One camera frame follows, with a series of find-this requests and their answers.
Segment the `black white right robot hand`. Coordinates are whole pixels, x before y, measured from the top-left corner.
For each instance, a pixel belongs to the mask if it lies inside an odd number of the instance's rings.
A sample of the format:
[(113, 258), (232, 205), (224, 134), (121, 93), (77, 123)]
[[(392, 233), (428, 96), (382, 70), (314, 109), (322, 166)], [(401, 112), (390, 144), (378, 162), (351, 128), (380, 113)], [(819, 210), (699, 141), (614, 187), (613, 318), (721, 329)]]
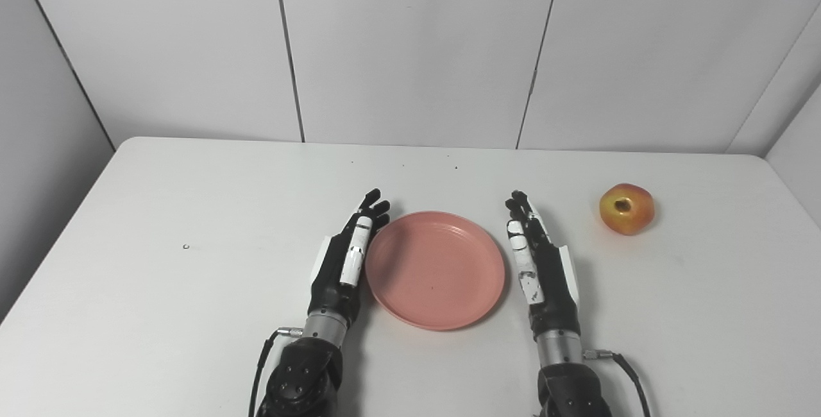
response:
[(505, 201), (510, 220), (507, 238), (515, 259), (517, 277), (528, 305), (532, 336), (551, 330), (580, 334), (577, 301), (568, 282), (567, 247), (555, 245), (530, 198), (521, 190)]

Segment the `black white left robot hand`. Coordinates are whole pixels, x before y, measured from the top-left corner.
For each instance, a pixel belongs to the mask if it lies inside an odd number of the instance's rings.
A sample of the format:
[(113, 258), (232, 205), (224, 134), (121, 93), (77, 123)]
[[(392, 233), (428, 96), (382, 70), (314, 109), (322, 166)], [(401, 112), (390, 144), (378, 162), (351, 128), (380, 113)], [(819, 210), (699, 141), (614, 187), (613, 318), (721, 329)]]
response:
[(308, 314), (340, 315), (346, 327), (360, 314), (360, 283), (364, 259), (373, 237), (391, 218), (390, 201), (381, 200), (381, 190), (369, 191), (343, 229), (331, 236), (321, 265), (311, 285)]

